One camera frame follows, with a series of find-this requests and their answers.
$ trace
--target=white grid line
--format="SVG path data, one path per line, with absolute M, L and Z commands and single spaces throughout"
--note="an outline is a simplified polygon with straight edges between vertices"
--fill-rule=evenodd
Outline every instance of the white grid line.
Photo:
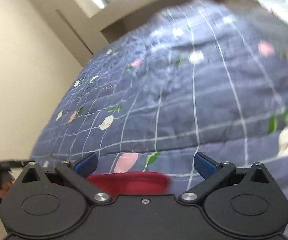
M 122 60 L 123 60 L 123 58 L 124 58 L 125 52 L 126 52 L 126 49 L 123 50 Z M 121 72 L 121 75 L 120 75 L 118 84 L 119 84 L 120 81 L 122 80 L 122 77 L 123 77 L 124 72 L 125 72 L 125 69 L 123 69 L 123 71 Z M 108 97 L 107 101 L 108 101 L 108 100 L 111 98 L 111 96 L 115 93 L 116 88 L 117 88 L 117 86 L 114 87 L 113 92 L 108 95 L 109 97 Z M 98 112 L 98 114 L 96 115 L 96 117 L 94 118 L 94 120 L 93 120 L 93 122 L 92 122 L 92 126 L 91 126 L 91 128 L 90 128 L 90 131 L 89 131 L 89 133 L 88 133 L 88 135 L 87 135 L 87 138 L 86 138 L 86 140 L 85 140 L 85 142 L 84 142 L 84 145 L 83 145 L 83 152 L 84 152 L 84 149 L 85 149 L 85 144 L 86 144 L 86 142 L 87 142 L 87 140 L 88 140 L 88 138 L 89 138 L 89 136 L 90 136 L 90 134 L 91 134 L 93 125 L 94 125 L 94 123 L 95 123 L 95 120 L 97 119 L 97 117 L 99 116 L 99 114 L 100 114 L 100 112 L 101 112 L 102 110 L 103 110 L 103 109 L 101 109 L 101 110 Z
M 243 131 L 244 131 L 244 136 L 245 136 L 245 139 L 244 139 L 244 154 L 245 154 L 245 165 L 247 165 L 248 164 L 247 128 L 246 128 L 245 120 L 244 120 L 244 117 L 243 117 L 242 108 L 241 108 L 241 105 L 240 105 L 240 102 L 239 102 L 239 99 L 238 99 L 238 96 L 237 96 L 237 93 L 236 93 L 236 89 L 235 89 L 234 83 L 233 83 L 233 81 L 231 79 L 231 75 L 230 75 L 230 73 L 228 71 L 228 68 L 227 68 L 227 65 L 226 65 L 226 62 L 225 62 L 225 59 L 224 59 L 224 56 L 223 56 L 222 49 L 220 47 L 218 39 L 216 38 L 215 32 L 214 32 L 212 26 L 210 25 L 210 23 L 208 22 L 208 20 L 205 18 L 205 16 L 200 11 L 199 11 L 199 13 L 200 13 L 200 15 L 202 15 L 202 17 L 205 19 L 206 23 L 208 24 L 208 26 L 212 30 L 213 36 L 214 36 L 214 38 L 216 40 L 219 52 L 220 52 L 221 57 L 222 57 L 222 61 L 223 61 L 223 64 L 224 64 L 224 67 L 225 67 L 225 70 L 226 70 L 226 73 L 227 73 L 227 76 L 228 76 L 228 79 L 229 79 L 229 83 L 231 84 L 231 88 L 233 90 L 233 94 L 234 94 L 234 97 L 235 97 L 235 100 L 236 100 L 236 105 L 237 105 L 237 108 L 238 108 L 238 111 L 239 111 L 239 114 L 240 114 L 240 118 L 242 120 L 242 126 L 243 126 Z
M 116 79 L 116 80 L 113 80 L 113 81 L 111 81 L 111 82 L 108 82 L 108 83 L 106 83 L 106 84 L 104 84 L 104 85 L 102 85 L 102 86 L 98 86 L 98 87 L 94 87 L 91 91 L 89 91 L 89 92 L 87 92 L 87 93 L 85 93 L 85 94 L 83 94 L 82 96 L 81 96 L 81 98 L 83 98 L 84 96 L 86 96 L 86 95 L 88 95 L 89 93 L 91 93 L 91 92 L 93 92 L 94 90 L 96 90 L 96 89 L 98 89 L 98 88 L 102 88 L 102 87 L 106 87 L 108 84 L 111 84 L 111 83 L 114 83 L 114 82 L 117 82 L 118 80 Z M 76 93 L 78 93 L 78 92 L 80 92 L 81 90 L 83 90 L 83 88 L 81 88 L 79 91 L 75 91 L 73 94 L 76 94 Z M 67 106 L 67 105 L 69 105 L 69 104 L 71 104 L 72 102 L 74 102 L 74 101 L 77 101 L 78 99 L 74 99 L 74 100 L 72 100 L 72 101 L 67 101 L 64 105 L 62 105 L 62 106 L 60 106 L 58 109 L 63 109 L 65 106 Z
M 268 85 L 271 87 L 271 90 L 273 91 L 275 100 L 277 101 L 277 103 L 280 106 L 280 109 L 282 110 L 282 112 L 285 112 L 285 104 L 283 103 L 282 97 L 281 95 L 276 91 L 275 86 L 274 86 L 274 82 L 271 80 L 271 78 L 269 77 L 266 68 L 264 67 L 264 65 L 260 62 L 259 58 L 254 54 L 252 48 L 249 46 L 249 44 L 245 41 L 244 35 L 241 32 L 241 30 L 239 30 L 236 25 L 234 24 L 234 22 L 231 22 L 230 25 L 236 30 L 236 32 L 239 34 L 239 36 L 242 38 L 243 43 L 245 45 L 245 47 L 247 48 L 247 50 L 249 51 L 249 53 L 252 55 L 252 58 L 255 60 L 255 62 L 257 63 L 258 67 L 260 68 L 260 70 L 262 71 Z
M 119 82 L 122 80 L 122 77 L 123 77 L 123 74 L 124 74 L 124 71 L 122 72 L 122 75 L 121 75 L 121 77 L 120 77 L 120 80 L 119 80 Z M 115 114 L 115 112 L 116 112 L 116 110 L 117 110 L 117 107 L 114 109 L 114 111 L 112 112 L 112 116 L 114 116 L 114 114 Z M 102 143 L 103 143 L 103 138 L 104 138 L 104 136 L 105 136 L 105 134 L 106 134 L 106 132 L 107 132 L 107 129 L 105 129 L 105 132 L 104 132 L 104 134 L 103 134 L 103 136 L 102 136 L 102 139 L 101 139 L 101 143 L 100 143 L 100 148 L 102 147 Z
M 277 72 L 277 73 L 275 74 L 275 76 L 281 77 L 281 76 L 284 76 L 284 74 L 288 75 L 288 70 L 287 70 L 287 69 L 286 69 L 286 70 L 281 70 L 281 71 Z M 258 82 L 254 81 L 254 82 L 250 82 L 250 83 L 243 83 L 243 82 L 241 82 L 241 83 L 235 83 L 235 87 L 239 87 L 239 88 L 240 88 L 240 87 L 248 87 L 248 86 L 254 86 L 254 85 L 261 85 L 261 84 L 263 84 L 263 83 L 266 83 L 266 82 L 262 82 L 262 81 L 258 81 Z M 207 89 L 201 90 L 199 93 L 196 93 L 195 96 L 200 96 L 200 95 L 204 95 L 204 94 L 207 94 L 207 93 L 216 92 L 216 91 L 220 91 L 220 90 L 223 90 L 223 89 L 230 89 L 230 88 L 231 88 L 230 84 L 219 85 L 219 86 L 216 86 L 216 87 L 212 87 L 212 88 L 210 88 L 210 89 L 207 88 Z M 124 102 L 124 101 L 128 100 L 129 98 L 127 98 L 127 99 L 122 99 L 120 102 Z M 189 100 L 189 99 L 191 99 L 191 96 L 190 96 L 190 95 L 185 96 L 185 97 L 179 97 L 179 98 L 176 98 L 176 99 L 174 99 L 174 100 L 170 100 L 170 101 L 167 101 L 167 102 L 165 102 L 165 103 L 161 103 L 160 106 L 161 106 L 161 107 L 162 107 L 162 106 L 168 106 L 168 105 L 170 105 L 170 104 L 175 104 L 175 103 L 183 102 L 183 101 L 186 101 L 186 100 Z M 99 111 L 101 111 L 101 110 L 106 110 L 106 109 L 108 109 L 108 108 L 112 108 L 112 107 L 114 107 L 115 105 L 117 105 L 117 104 L 114 104 L 114 105 L 105 107 L 105 108 L 103 108 L 103 109 L 97 110 L 97 111 L 95 111 L 94 113 L 91 113 L 91 114 L 88 114 L 88 115 L 82 114 L 81 116 L 90 116 L 90 115 L 96 114 L 96 112 L 99 112 Z M 155 108 L 155 107 L 158 107 L 158 104 L 155 104 L 155 105 L 152 105 L 152 106 L 139 107 L 139 108 L 134 109 L 133 111 L 130 111 L 130 113 L 135 113 L 135 112 L 137 112 L 137 111 L 147 110 L 147 109 Z M 121 115 L 121 116 L 119 116 L 119 117 L 117 117 L 117 118 L 115 118 L 115 119 L 124 118 L 125 116 L 127 116 L 127 114 Z M 56 126 L 55 128 L 48 129 L 47 131 L 55 130 L 55 129 L 57 129 L 57 128 L 58 128 L 58 127 Z M 97 127 L 91 127 L 91 128 L 86 129 L 86 130 L 82 130 L 82 131 L 80 131 L 79 133 L 72 133 L 72 134 L 66 134 L 66 133 L 65 133 L 64 135 L 66 135 L 66 136 L 78 135 L 78 134 L 80 134 L 80 133 L 83 133 L 83 132 L 85 132 L 85 131 L 89 131 L 89 130 L 92 130 L 92 129 L 95 129 L 95 128 L 97 128 Z M 51 141 L 53 141 L 53 140 L 55 140 L 55 139 L 56 139 L 56 138 L 52 138 L 52 139 L 45 140 L 45 141 L 38 141 L 36 145 L 43 144 L 43 143 L 49 143 L 49 142 L 51 142 Z
M 172 46 L 170 46 L 170 50 L 168 51 L 168 64 L 170 65 L 171 63 L 171 54 L 172 54 Z M 160 111 L 160 103 L 162 101 L 162 93 L 163 93 L 163 88 L 164 88 L 164 84 L 165 84 L 165 79 L 163 80 L 162 86 L 160 88 L 160 92 L 159 92 L 159 100 L 158 100 L 158 106 L 157 106 L 157 111 L 156 111 L 156 121 L 155 121 L 155 140 L 154 140 L 154 150 L 157 151 L 157 130 L 158 130 L 158 119 L 159 119 L 159 111 Z
M 95 101 L 98 99 L 98 97 L 99 97 L 99 95 L 100 95 L 100 92 L 97 94 L 96 99 L 94 99 L 94 101 L 93 101 L 90 109 L 88 110 L 88 114 L 90 113 L 90 111 L 91 111 L 91 109 L 92 109 L 92 106 L 94 105 Z M 70 149 L 69 149 L 69 156 L 70 156 L 71 153 L 72 153 L 73 145 L 74 145 L 74 143 L 75 143 L 75 141 L 76 141 L 77 135 L 79 134 L 79 132 L 80 132 L 83 124 L 84 124 L 85 121 L 86 121 L 86 118 L 87 118 L 87 117 L 85 117 L 83 123 L 81 124 L 81 126 L 79 127 L 79 129 L 78 129 L 78 131 L 77 131 L 77 134 L 76 134 L 76 136 L 75 136 L 75 139 L 74 139 L 74 141 L 73 141 L 73 143 L 72 143 L 72 145 L 71 145 L 71 147 L 70 147 Z
M 249 118 L 246 118 L 244 120 L 245 123 L 253 123 L 253 122 L 258 122 L 258 121 L 262 121 L 262 120 L 266 120 L 266 119 L 269 119 L 273 114 L 281 114 L 280 111 L 276 111 L 276 112 L 267 112 L 265 114 L 260 114 L 260 115 L 257 115 L 257 116 L 252 116 L 252 117 L 249 117 Z M 236 126 L 236 125 L 242 125 L 242 120 L 241 119 L 238 119 L 238 120 L 235 120 L 235 121 L 227 121 L 227 122 L 222 122 L 220 124 L 213 124 L 213 125 L 208 125 L 204 128 L 200 128 L 199 129 L 199 132 L 204 132 L 204 131 L 207 131 L 207 130 L 214 130 L 214 129 L 217 129 L 217 128 L 222 128 L 222 127 L 231 127 L 231 126 Z M 163 136 L 163 137 L 158 137 L 157 140 L 168 140 L 168 139 L 178 139 L 180 137 L 185 137 L 185 136 L 189 136 L 189 135 L 194 135 L 196 133 L 196 130 L 192 130 L 192 131 L 189 131 L 189 132 L 185 132 L 185 133 L 181 133 L 181 134 L 177 134 L 177 135 L 170 135 L 170 136 Z M 127 140 L 127 141 L 122 141 L 122 143 L 138 143 L 138 142 L 149 142 L 149 141 L 154 141 L 155 138 L 148 138 L 148 139 L 139 139 L 139 140 Z M 115 146 L 115 145 L 119 145 L 120 142 L 118 143 L 114 143 L 114 144 L 111 144 L 111 145 L 107 145 L 107 146 L 104 146 L 101 148 L 101 150 L 104 150 L 106 148 L 109 148 L 109 147 L 112 147 L 112 146 Z M 87 152 L 80 152 L 80 153 L 75 153 L 75 154 L 72 154 L 71 156 L 76 156 L 76 155 L 80 155 L 80 154 L 84 154 L 84 153 L 89 153 L 89 152 L 96 152 L 96 151 L 99 151 L 100 149 L 97 149 L 97 150 L 90 150 L 90 151 L 87 151 Z M 53 154 L 53 156 L 67 156 L 65 154 Z
M 189 179 L 188 179 L 186 190 L 189 190 L 191 188 L 191 181 L 193 180 L 194 170 L 195 170 L 194 156 L 195 156 L 196 153 L 198 153 L 198 149 L 199 149 L 199 145 L 196 147 L 196 151 L 195 151 L 195 153 L 193 155 L 193 161 L 192 161 L 192 165 L 191 165 L 191 174 L 190 174 Z
M 199 173 L 194 173 L 193 176 L 191 176 L 190 173 L 187 173 L 187 174 L 174 174 L 174 173 L 171 173 L 171 174 L 165 174 L 167 176 L 170 176 L 170 177 L 177 177 L 177 178 L 183 178 L 183 177 L 199 177 L 200 174 Z
M 182 10 L 179 8 L 179 6 L 177 6 L 178 9 L 180 10 L 180 12 L 186 17 L 187 20 L 187 24 L 191 30 L 191 44 L 193 46 L 193 53 L 195 54 L 195 37 L 194 37 L 194 32 L 191 28 L 191 24 L 186 16 L 186 14 L 184 12 L 182 12 Z M 193 107 L 194 107 L 194 121 L 195 121 L 195 129 L 196 129 L 196 141 L 197 144 L 199 144 L 199 132 L 198 132 L 198 124 L 197 124 L 197 114 L 196 114 L 196 99 L 195 99 L 195 68 L 196 68 L 196 63 L 194 61 L 193 63 L 193 70 L 192 70 L 192 84 L 193 84 L 193 88 L 192 88 L 192 96 L 193 96 Z
M 121 133 L 121 141 L 120 141 L 120 143 L 119 143 L 119 144 L 120 144 L 120 151 L 122 150 L 124 129 L 125 129 L 125 125 L 126 125 L 128 116 L 130 115 L 130 111 L 131 111 L 132 107 L 133 107 L 133 106 L 135 105 L 135 103 L 136 103 L 136 100 L 137 100 L 137 98 L 138 98 L 138 96 L 139 96 L 139 94 L 140 94 L 140 90 L 141 90 L 141 88 L 142 88 L 142 85 L 144 84 L 144 81 L 146 80 L 146 76 L 147 76 L 147 74 L 148 74 L 149 65 L 148 65 L 148 63 L 145 63 L 145 64 L 146 64 L 146 73 L 145 73 L 145 75 L 144 75 L 144 77 L 143 77 L 143 79 L 142 79 L 142 81 L 141 81 L 141 85 L 140 85 L 140 87 L 139 87 L 139 89 L 138 89 L 138 91 L 137 91 L 137 93 L 136 93 L 135 99 L 134 99 L 132 105 L 130 106 L 130 108 L 128 109 L 127 115 L 126 115 L 125 120 L 124 120 L 124 124 L 123 124 L 123 128 L 122 128 L 122 133 Z
M 66 114 L 68 114 L 68 110 L 69 110 L 69 108 L 71 107 L 71 105 L 72 105 L 72 102 L 71 102 L 70 106 L 67 108 L 67 113 L 66 113 Z M 66 132 L 68 131 L 68 128 L 70 127 L 71 123 L 72 123 L 72 122 L 70 122 L 70 123 L 68 124 L 67 128 L 66 128 L 66 131 L 65 131 L 65 133 L 64 133 L 62 142 L 61 142 L 61 144 L 60 144 L 60 147 L 59 147 L 59 150 L 58 150 L 57 153 L 60 153 L 60 150 L 61 150 L 61 148 L 62 148 L 64 139 L 65 139 L 65 134 L 66 134 Z
M 283 76 L 288 76 L 288 69 L 282 69 L 282 70 L 279 70 L 277 71 L 276 73 L 273 74 L 273 76 L 276 76 L 277 78 L 280 78 L 280 77 L 283 77 Z M 235 87 L 238 87 L 238 88 L 244 88 L 244 87 L 253 87 L 254 85 L 255 86 L 261 86 L 263 84 L 266 84 L 266 80 L 265 81 L 261 81 L 261 80 L 258 80 L 258 81 L 251 81 L 251 82 L 236 82 L 235 83 Z M 217 91 L 220 91 L 220 90 L 224 90 L 224 89 L 230 89 L 231 86 L 230 84 L 222 84 L 222 85 L 218 85 L 218 86 L 215 86 L 215 87 L 211 87 L 211 88 L 205 88 L 203 90 L 199 90 L 199 92 L 195 93 L 195 96 L 201 96 L 201 95 L 204 95 L 204 94 L 207 94 L 207 93 L 212 93 L 212 92 L 217 92 Z M 127 99 L 122 99 L 121 102 L 125 102 L 127 101 L 129 98 Z M 166 101 L 164 103 L 161 103 L 161 107 L 162 106 L 168 106 L 170 104 L 175 104 L 175 103 L 179 103 L 179 102 L 183 102 L 185 100 L 188 100 L 191 98 L 191 95 L 188 95 L 188 96 L 184 96 L 184 97 L 178 97 L 178 98 L 175 98 L 173 100 L 169 100 L 169 101 Z M 143 106 L 143 107 L 139 107 L 139 108 L 136 108 L 132 111 L 130 111 L 130 113 L 134 113 L 134 112 L 137 112 L 137 111 L 141 111 L 141 110 L 147 110 L 149 108 L 155 108 L 157 107 L 158 104 L 155 104 L 155 105 L 151 105 L 151 106 Z M 91 113 L 91 114 L 81 114 L 80 116 L 89 116 L 89 115 L 93 115 L 95 113 Z M 52 128 L 49 128 L 49 129 L 45 129 L 44 131 L 50 131 L 50 130 L 55 130 L 57 129 L 57 126 L 56 127 L 52 127 Z
M 116 154 L 116 157 L 115 157 L 115 159 L 114 159 L 114 161 L 113 161 L 113 163 L 112 163 L 112 165 L 111 165 L 111 168 L 109 169 L 109 173 L 112 173 L 113 166 L 114 166 L 114 164 L 115 164 L 115 162 L 116 162 L 119 154 L 120 154 L 120 153 Z

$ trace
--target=white wall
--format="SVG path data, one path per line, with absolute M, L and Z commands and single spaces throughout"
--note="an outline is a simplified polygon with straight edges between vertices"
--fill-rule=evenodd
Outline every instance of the white wall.
M 57 10 L 61 11 L 92 53 L 97 53 L 108 44 L 100 31 L 88 24 L 89 18 L 75 0 L 30 1 L 82 66 L 86 65 L 92 55 L 68 25 L 59 17 Z
M 0 0 L 0 159 L 29 156 L 81 70 L 29 0 Z

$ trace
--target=silver screw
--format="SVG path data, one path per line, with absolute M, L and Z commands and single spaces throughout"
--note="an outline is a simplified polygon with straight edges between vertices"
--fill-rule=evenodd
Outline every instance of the silver screw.
M 150 200 L 149 200 L 149 199 L 146 199 L 146 198 L 144 198 L 144 199 L 142 199 L 142 203 L 143 203 L 143 204 L 148 204 L 148 203 L 150 203 Z
M 106 201 L 109 199 L 109 195 L 106 193 L 97 193 L 94 195 L 96 201 Z
M 195 193 L 187 192 L 182 195 L 182 199 L 186 201 L 196 200 L 197 195 Z

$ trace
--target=circular cap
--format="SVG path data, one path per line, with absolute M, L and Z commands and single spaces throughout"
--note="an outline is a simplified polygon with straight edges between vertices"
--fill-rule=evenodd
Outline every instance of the circular cap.
M 96 201 L 106 201 L 109 199 L 109 195 L 106 193 L 97 193 L 94 195 Z
M 256 203 L 255 205 L 247 205 L 247 203 Z M 245 194 L 234 197 L 231 200 L 231 206 L 234 210 L 242 215 L 257 216 L 263 214 L 268 209 L 268 202 L 262 197 Z
M 187 192 L 182 195 L 182 199 L 185 201 L 193 201 L 196 200 L 197 195 L 195 193 Z
M 9 192 L 0 207 L 4 226 L 14 233 L 27 239 L 61 234 L 85 214 L 86 200 L 76 190 L 51 183 L 23 184 L 25 190 Z
M 143 203 L 143 204 L 148 204 L 148 203 L 150 203 L 150 200 L 149 200 L 149 199 L 146 199 L 146 198 L 144 198 L 144 199 L 142 199 L 142 203 Z
M 209 219 L 225 231 L 262 237 L 285 229 L 286 201 L 279 192 L 272 193 L 265 183 L 240 183 L 212 192 L 204 202 L 204 210 Z
M 59 204 L 59 199 L 53 195 L 38 194 L 25 199 L 22 208 L 28 214 L 42 216 L 54 212 Z

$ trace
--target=green leaf print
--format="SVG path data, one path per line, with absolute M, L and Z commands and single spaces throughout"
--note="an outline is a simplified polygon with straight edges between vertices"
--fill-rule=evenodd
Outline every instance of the green leaf print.
M 77 111 L 77 114 L 81 114 L 81 113 L 82 113 L 82 109 L 83 109 L 83 107 L 81 107 L 81 108 Z
M 268 122 L 268 134 L 275 132 L 278 127 L 278 120 L 275 115 L 273 115 Z
M 160 155 L 160 152 L 154 152 L 151 155 L 148 155 L 146 159 L 146 165 L 151 165 L 154 161 L 156 161 L 157 157 Z

